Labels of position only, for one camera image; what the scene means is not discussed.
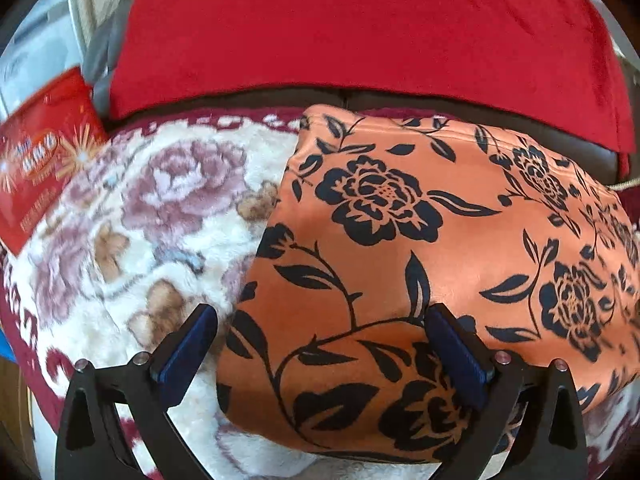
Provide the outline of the red gift box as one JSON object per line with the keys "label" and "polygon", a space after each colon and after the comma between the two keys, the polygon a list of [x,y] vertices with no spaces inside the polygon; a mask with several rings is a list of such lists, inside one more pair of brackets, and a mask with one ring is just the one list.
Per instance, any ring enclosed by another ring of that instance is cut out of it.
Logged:
{"label": "red gift box", "polygon": [[70,179],[107,142],[79,67],[49,81],[1,124],[1,243],[18,255]]}

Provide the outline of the white floor air conditioner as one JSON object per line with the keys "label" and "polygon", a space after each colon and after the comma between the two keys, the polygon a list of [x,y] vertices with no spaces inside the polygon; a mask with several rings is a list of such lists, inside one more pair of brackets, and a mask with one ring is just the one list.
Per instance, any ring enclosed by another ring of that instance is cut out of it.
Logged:
{"label": "white floor air conditioner", "polygon": [[82,54],[68,0],[38,0],[1,55],[1,120]]}

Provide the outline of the floral plush blanket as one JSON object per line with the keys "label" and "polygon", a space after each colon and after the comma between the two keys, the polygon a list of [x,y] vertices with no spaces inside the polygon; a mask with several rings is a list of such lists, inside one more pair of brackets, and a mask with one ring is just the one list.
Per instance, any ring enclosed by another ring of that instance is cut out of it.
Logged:
{"label": "floral plush blanket", "polygon": [[[217,313],[218,335],[183,402],[168,414],[211,476],[434,474],[442,460],[289,448],[235,426],[221,411],[218,361],[304,113],[204,112],[124,130],[70,181],[21,252],[6,257],[6,336],[52,428],[77,360],[113,366],[153,351],[206,302]],[[589,463],[597,467],[617,431],[639,418],[639,374],[594,408],[578,402]]]}

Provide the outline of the orange black floral garment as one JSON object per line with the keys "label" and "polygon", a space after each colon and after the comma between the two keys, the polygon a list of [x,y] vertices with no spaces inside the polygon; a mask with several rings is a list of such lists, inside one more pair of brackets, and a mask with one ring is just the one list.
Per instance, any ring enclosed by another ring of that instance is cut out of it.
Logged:
{"label": "orange black floral garment", "polygon": [[217,365],[221,411],[289,448],[436,462],[468,413],[424,332],[567,362],[583,408],[639,374],[617,195],[524,133],[305,110]]}

